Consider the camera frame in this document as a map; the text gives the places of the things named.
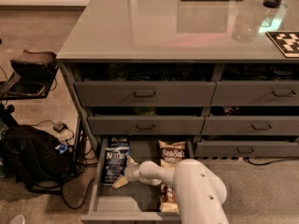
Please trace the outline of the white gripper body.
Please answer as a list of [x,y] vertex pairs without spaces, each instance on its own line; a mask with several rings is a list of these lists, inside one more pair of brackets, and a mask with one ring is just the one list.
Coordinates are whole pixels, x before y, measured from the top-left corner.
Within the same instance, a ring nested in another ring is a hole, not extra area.
[[138,181],[140,179],[139,164],[129,163],[124,170],[124,176],[130,182]]

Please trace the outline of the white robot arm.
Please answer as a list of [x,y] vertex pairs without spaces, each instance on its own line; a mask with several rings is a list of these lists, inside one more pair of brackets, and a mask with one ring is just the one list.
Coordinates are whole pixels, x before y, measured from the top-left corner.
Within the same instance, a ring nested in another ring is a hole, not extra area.
[[165,183],[172,187],[177,196],[181,224],[229,224],[222,209],[227,188],[200,161],[185,159],[171,170],[153,161],[138,164],[128,157],[124,175],[120,175],[112,187],[117,189],[134,181],[152,186]]

